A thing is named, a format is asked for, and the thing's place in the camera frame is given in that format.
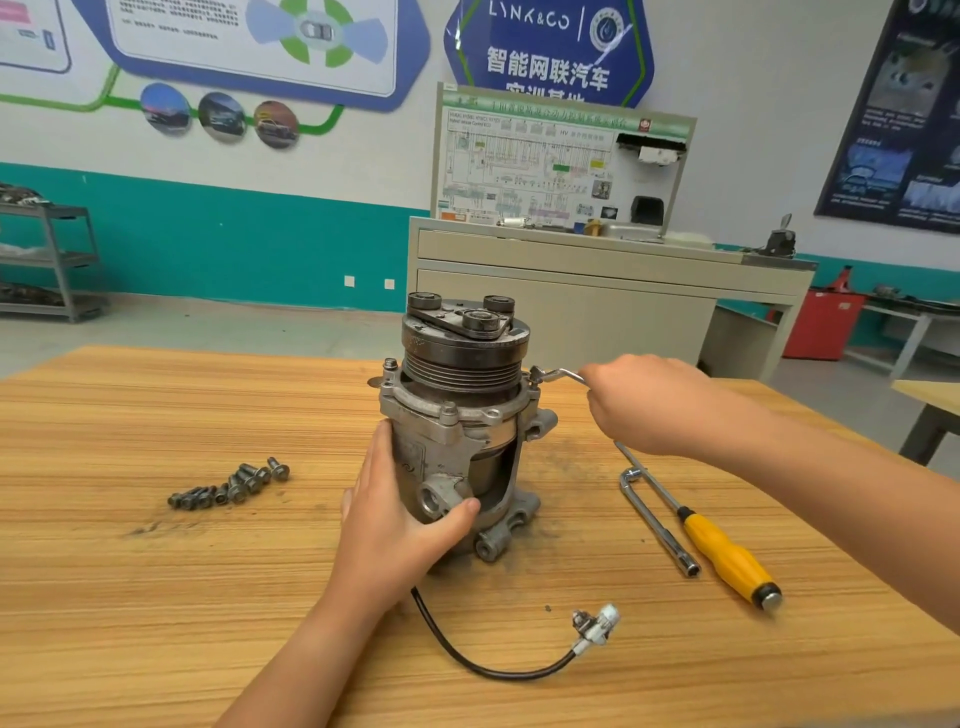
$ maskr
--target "red toolbox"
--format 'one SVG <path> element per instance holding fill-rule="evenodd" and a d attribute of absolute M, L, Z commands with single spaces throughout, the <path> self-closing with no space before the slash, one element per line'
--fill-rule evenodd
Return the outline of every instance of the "red toolbox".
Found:
<path fill-rule="evenodd" d="M 866 296 L 858 293 L 817 289 L 807 291 L 797 323 L 793 325 L 783 350 L 783 357 L 839 360 L 866 300 Z M 771 311 L 767 318 L 772 319 L 775 313 Z"/>

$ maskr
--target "lynk & co logo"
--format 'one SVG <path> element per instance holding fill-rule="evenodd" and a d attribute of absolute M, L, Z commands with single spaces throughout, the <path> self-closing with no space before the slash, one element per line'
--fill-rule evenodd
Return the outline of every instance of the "lynk & co logo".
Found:
<path fill-rule="evenodd" d="M 490 0 L 489 13 L 492 17 L 502 17 L 517 23 L 529 25 L 546 25 L 550 28 L 559 28 L 565 31 L 571 25 L 570 16 L 565 12 L 544 11 L 535 5 L 524 3 L 507 3 L 503 0 Z M 583 30 L 587 6 L 580 9 L 580 17 L 574 17 L 573 24 L 577 26 L 577 35 Z M 597 11 L 589 24 L 590 42 L 598 51 L 605 51 L 624 31 L 623 15 L 615 8 L 603 8 Z"/>

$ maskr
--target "wood grain tabletop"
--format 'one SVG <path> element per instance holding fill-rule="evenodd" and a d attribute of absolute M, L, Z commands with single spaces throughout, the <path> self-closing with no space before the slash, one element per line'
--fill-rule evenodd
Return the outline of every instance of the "wood grain tabletop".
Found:
<path fill-rule="evenodd" d="M 898 379 L 891 386 L 907 397 L 960 417 L 960 382 Z"/>
<path fill-rule="evenodd" d="M 91 347 L 0 382 L 0 725 L 211 724 L 324 588 L 340 496 L 380 419 L 366 383 L 379 370 Z M 758 383 L 725 386 L 857 437 Z M 454 664 L 406 601 L 335 725 L 784 728 L 960 707 L 960 639 L 826 538 L 730 475 L 642 458 L 774 574 L 783 608 L 758 614 L 706 563 L 679 575 L 618 492 L 625 461 L 580 385 L 545 385 L 541 404 L 560 424 L 520 466 L 540 513 L 496 564 L 455 559 L 421 591 L 488 667 L 552 663 L 575 637 L 571 611 L 608 601 L 622 614 L 611 642 L 551 679 L 492 683 Z M 293 476 L 244 504 L 166 504 L 271 454 Z"/>

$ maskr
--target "yellow screwdriver handle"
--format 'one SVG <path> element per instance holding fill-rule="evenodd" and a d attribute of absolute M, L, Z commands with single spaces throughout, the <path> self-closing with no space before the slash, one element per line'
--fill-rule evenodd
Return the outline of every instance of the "yellow screwdriver handle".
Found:
<path fill-rule="evenodd" d="M 783 599 L 780 587 L 750 551 L 732 542 L 726 533 L 699 513 L 682 510 L 686 511 L 684 529 L 687 535 L 713 563 L 721 579 L 759 609 L 772 611 L 780 606 Z"/>

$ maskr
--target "circular photo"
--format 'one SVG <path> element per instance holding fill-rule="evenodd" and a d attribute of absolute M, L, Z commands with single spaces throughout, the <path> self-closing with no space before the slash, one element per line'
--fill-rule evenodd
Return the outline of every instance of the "circular photo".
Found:
<path fill-rule="evenodd" d="M 289 149 L 300 138 L 297 116 L 279 101 L 265 101 L 253 112 L 253 123 L 260 141 L 272 149 Z"/>
<path fill-rule="evenodd" d="M 243 107 L 232 96 L 220 91 L 208 93 L 200 100 L 197 115 L 201 126 L 217 141 L 238 142 L 247 130 Z"/>
<path fill-rule="evenodd" d="M 167 136 L 181 136 L 190 128 L 190 105 L 171 85 L 148 85 L 140 94 L 140 107 L 150 126 Z"/>

